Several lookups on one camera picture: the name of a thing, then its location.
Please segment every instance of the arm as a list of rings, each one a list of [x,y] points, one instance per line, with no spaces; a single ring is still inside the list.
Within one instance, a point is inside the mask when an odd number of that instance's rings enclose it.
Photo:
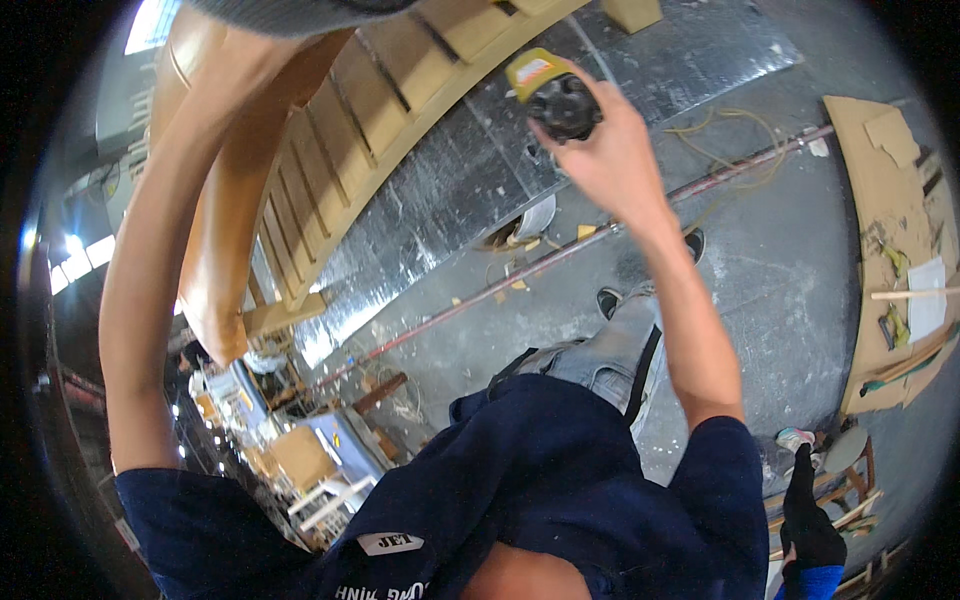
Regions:
[[[643,117],[616,87],[570,67],[593,93],[604,121],[587,141],[563,146],[533,121],[531,127],[580,189],[627,226],[647,256],[663,316],[667,366],[690,431],[711,417],[743,421],[736,354],[667,203]]]
[[[100,357],[117,472],[179,463],[163,365],[197,198],[228,128],[299,49],[231,31],[156,144],[118,234],[100,310]]]

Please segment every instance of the blue sleeve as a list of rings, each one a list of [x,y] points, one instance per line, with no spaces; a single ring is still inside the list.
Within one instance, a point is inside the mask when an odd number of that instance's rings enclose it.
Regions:
[[[117,475],[127,521],[169,598],[268,593],[314,556],[287,541],[232,479],[168,468]]]
[[[710,545],[717,568],[758,597],[770,553],[762,488],[756,443],[747,427],[730,417],[697,425],[669,485]]]
[[[817,566],[805,568],[797,577],[800,597],[804,600],[829,600],[840,585],[843,577],[843,566]],[[774,600],[783,600],[786,597],[786,583],[780,586],[780,591]]]

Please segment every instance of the hand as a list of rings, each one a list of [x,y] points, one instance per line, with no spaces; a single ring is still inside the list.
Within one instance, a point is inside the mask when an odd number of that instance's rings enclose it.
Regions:
[[[593,128],[586,141],[574,139],[560,145],[530,119],[530,129],[540,144],[553,153],[594,204],[628,225],[642,222],[645,228],[679,228],[663,193],[660,169],[643,117],[613,84],[598,83],[573,62],[566,63],[587,85],[604,120]]]

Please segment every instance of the sneaker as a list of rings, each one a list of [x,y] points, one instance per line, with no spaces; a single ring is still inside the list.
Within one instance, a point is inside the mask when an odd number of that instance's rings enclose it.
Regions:
[[[597,292],[597,306],[600,308],[600,314],[609,321],[613,316],[616,306],[623,300],[623,294],[620,294],[611,287],[602,288]]]
[[[686,242],[686,247],[690,250],[690,255],[693,256],[693,264],[696,266],[700,263],[700,259],[704,255],[704,248],[707,246],[707,236],[702,229],[696,228],[686,235],[684,241]]]
[[[817,438],[812,431],[803,431],[796,427],[787,427],[777,434],[777,445],[790,450],[794,454],[797,453],[800,446],[810,444],[812,448],[816,442]]]
[[[696,228],[684,237],[684,241],[686,242],[686,248],[690,252],[690,256],[693,258],[693,264],[696,266],[700,262],[700,258],[704,255],[704,248],[707,246],[707,237],[704,235],[702,229]],[[647,279],[631,290],[630,296],[654,296],[656,293],[657,288],[654,287],[653,279]],[[597,306],[600,307],[600,313],[603,314],[604,319],[607,321],[613,317],[616,307],[619,306],[622,301],[623,294],[620,294],[613,288],[605,287],[597,292]]]

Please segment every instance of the wall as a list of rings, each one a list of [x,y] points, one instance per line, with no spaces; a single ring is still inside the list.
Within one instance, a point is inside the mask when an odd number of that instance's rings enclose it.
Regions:
[[[141,71],[140,67],[153,62],[156,50],[128,56],[123,53],[138,6],[139,3],[134,3],[120,15],[102,50],[103,76],[96,107],[97,152],[102,161],[115,160],[126,152],[128,145],[143,136],[142,129],[127,131],[133,121],[130,97],[153,84],[154,72]]]

